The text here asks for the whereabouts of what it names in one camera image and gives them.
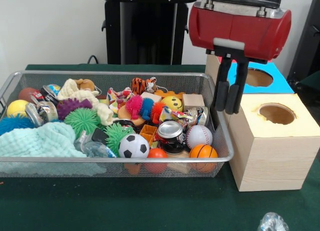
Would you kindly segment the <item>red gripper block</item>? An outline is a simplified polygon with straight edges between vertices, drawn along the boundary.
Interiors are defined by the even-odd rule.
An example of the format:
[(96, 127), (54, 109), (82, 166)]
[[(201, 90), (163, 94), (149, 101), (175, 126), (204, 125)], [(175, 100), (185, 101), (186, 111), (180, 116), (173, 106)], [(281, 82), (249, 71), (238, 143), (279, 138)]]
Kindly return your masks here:
[(291, 24), (292, 12), (288, 9), (216, 0), (198, 0), (193, 4), (189, 16), (192, 45), (218, 56), (235, 51), (246, 57), (237, 62), (236, 79), (230, 88), (227, 78), (232, 59), (227, 55), (222, 57), (213, 99), (217, 111), (239, 112), (248, 59), (264, 62), (277, 58), (287, 41)]

